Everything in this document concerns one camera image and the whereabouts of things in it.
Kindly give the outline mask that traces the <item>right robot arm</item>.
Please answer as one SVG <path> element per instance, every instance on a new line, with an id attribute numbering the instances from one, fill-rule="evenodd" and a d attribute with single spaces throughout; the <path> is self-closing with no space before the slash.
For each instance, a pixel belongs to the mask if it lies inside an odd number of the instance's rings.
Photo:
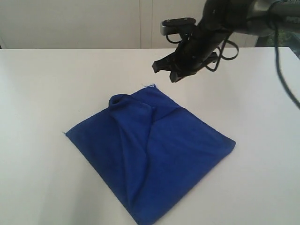
<path id="1" fill-rule="evenodd" d="M 264 37 L 275 29 L 300 31 L 298 0 L 208 0 L 199 22 L 192 17 L 161 22 L 163 36 L 179 34 L 181 41 L 152 68 L 155 73 L 169 71 L 175 83 L 219 62 L 215 49 L 227 43 L 233 33 Z"/>

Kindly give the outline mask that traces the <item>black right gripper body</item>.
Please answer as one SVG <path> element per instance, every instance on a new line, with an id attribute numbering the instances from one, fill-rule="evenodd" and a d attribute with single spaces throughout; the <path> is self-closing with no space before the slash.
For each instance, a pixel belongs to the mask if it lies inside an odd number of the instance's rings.
<path id="1" fill-rule="evenodd" d="M 180 44 L 174 56 L 178 75 L 194 75 L 204 61 L 221 42 L 232 35 L 232 31 L 223 27 L 211 29 L 206 21 L 200 21 L 193 29 L 188 40 Z"/>

